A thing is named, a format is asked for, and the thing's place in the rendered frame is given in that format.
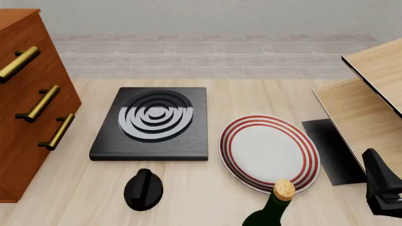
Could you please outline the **pale wooden shelf rack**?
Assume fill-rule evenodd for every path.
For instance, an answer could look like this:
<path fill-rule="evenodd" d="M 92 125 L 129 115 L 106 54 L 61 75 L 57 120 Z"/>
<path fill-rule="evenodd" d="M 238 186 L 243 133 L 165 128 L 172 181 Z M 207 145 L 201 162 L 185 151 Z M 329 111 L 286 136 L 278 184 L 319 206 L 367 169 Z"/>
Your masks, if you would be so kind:
<path fill-rule="evenodd" d="M 402 178 L 402 38 L 341 60 L 354 78 L 313 89 L 328 118 L 303 122 L 331 184 L 366 182 L 369 148 Z"/>

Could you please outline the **dark green corked wine bottle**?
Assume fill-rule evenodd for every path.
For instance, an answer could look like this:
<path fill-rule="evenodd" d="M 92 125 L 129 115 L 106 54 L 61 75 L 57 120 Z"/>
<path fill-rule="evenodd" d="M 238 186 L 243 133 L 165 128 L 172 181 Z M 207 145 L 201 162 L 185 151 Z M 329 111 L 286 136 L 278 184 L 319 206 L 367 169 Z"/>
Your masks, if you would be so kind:
<path fill-rule="evenodd" d="M 281 226 L 281 218 L 295 195 L 295 186 L 288 180 L 278 180 L 264 208 L 253 212 L 242 226 Z"/>

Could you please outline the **round black stove knob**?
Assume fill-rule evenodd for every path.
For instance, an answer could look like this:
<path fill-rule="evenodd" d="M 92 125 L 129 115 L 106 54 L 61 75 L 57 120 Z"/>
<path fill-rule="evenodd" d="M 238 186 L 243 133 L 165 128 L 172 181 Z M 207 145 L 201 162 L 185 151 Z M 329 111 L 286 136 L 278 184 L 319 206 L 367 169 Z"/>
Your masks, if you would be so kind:
<path fill-rule="evenodd" d="M 140 169 L 124 188 L 124 199 L 129 208 L 146 211 L 155 207 L 163 196 L 163 184 L 150 169 Z"/>

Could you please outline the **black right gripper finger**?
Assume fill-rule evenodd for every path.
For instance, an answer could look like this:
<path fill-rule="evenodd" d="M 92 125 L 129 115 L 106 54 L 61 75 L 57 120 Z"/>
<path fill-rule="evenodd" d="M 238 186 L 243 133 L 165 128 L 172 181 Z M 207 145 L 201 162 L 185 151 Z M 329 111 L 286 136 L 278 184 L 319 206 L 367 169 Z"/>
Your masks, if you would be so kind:
<path fill-rule="evenodd" d="M 367 196 L 402 193 L 402 179 L 391 171 L 376 150 L 368 148 L 362 158 L 367 176 Z"/>

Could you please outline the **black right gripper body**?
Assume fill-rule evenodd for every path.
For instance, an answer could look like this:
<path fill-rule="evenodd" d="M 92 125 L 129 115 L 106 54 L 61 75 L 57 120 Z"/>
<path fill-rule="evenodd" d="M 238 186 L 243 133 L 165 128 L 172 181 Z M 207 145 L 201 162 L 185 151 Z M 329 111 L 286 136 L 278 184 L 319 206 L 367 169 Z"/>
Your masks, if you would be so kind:
<path fill-rule="evenodd" d="M 372 195 L 367 191 L 366 199 L 372 214 L 402 218 L 402 197 L 399 193 Z"/>

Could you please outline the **flat black stove plate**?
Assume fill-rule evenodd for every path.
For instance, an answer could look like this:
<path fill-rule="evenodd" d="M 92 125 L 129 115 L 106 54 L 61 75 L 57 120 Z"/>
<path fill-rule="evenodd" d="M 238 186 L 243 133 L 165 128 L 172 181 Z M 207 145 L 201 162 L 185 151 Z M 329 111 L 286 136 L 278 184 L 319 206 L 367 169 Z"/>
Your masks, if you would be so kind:
<path fill-rule="evenodd" d="M 207 161 L 205 87 L 122 87 L 90 149 L 92 161 Z"/>

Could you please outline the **red-brown wooden cabinet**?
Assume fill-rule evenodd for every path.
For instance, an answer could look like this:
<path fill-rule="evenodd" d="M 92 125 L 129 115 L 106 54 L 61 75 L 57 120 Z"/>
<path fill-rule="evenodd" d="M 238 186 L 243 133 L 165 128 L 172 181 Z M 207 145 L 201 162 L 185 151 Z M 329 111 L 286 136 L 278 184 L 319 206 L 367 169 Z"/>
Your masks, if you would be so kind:
<path fill-rule="evenodd" d="M 16 203 L 51 152 L 38 147 L 49 141 L 61 122 L 81 105 L 71 78 L 48 34 L 39 9 L 0 9 L 0 69 L 31 46 L 41 53 L 5 84 L 0 84 L 0 203 Z M 43 97 L 40 89 L 59 93 L 34 123 L 16 119 Z"/>

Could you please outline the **white plate with red rings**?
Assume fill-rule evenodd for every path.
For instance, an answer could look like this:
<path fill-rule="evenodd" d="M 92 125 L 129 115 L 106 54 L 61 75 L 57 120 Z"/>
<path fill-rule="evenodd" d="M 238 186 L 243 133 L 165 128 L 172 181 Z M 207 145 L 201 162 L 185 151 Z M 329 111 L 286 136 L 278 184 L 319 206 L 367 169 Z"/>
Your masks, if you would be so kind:
<path fill-rule="evenodd" d="M 321 161 L 313 141 L 275 116 L 254 114 L 228 123 L 219 137 L 222 163 L 242 184 L 271 193 L 281 179 L 300 193 L 317 180 Z"/>

